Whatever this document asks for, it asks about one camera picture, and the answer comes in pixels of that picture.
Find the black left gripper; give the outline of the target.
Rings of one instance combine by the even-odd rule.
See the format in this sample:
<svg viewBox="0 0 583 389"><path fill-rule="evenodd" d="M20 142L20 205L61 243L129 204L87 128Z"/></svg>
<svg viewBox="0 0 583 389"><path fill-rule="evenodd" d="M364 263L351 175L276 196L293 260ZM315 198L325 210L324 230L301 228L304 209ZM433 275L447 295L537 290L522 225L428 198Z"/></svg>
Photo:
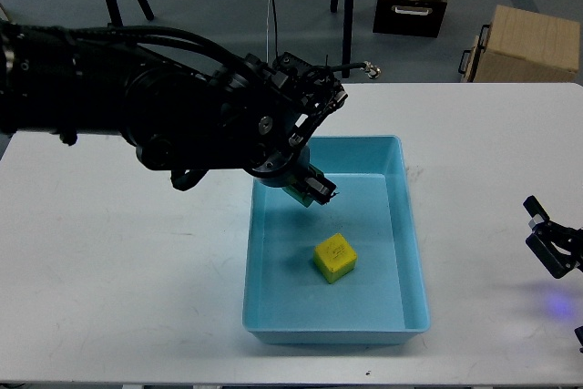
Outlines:
<svg viewBox="0 0 583 389"><path fill-rule="evenodd" d="M324 173L310 165L310 149L304 146L291 154L274 152L257 167L257 180L267 187L282 188L303 180L303 204L310 206L314 202L325 205L336 195L337 186L327 179Z"/></svg>

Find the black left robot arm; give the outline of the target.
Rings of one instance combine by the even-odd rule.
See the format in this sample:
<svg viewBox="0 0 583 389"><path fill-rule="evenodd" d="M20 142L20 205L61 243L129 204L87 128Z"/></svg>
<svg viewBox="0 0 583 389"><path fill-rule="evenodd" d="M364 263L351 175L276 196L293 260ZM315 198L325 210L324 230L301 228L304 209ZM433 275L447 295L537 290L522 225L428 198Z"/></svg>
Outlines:
<svg viewBox="0 0 583 389"><path fill-rule="evenodd" d="M188 190L212 169L243 169L303 205L336 187L310 161L313 132L347 94L335 66L284 53L236 56L157 26L1 24L1 130L120 135L148 169Z"/></svg>

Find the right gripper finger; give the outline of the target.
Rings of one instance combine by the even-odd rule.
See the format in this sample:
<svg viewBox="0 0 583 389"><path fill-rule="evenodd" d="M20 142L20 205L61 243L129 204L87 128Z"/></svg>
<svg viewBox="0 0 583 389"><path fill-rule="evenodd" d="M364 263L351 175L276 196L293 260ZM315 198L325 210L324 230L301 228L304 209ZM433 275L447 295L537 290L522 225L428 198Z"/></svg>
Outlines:
<svg viewBox="0 0 583 389"><path fill-rule="evenodd" d="M526 245L551 276L560 279L573 270L582 271L582 229L554 222L533 195L523 206L531 217Z"/></svg>

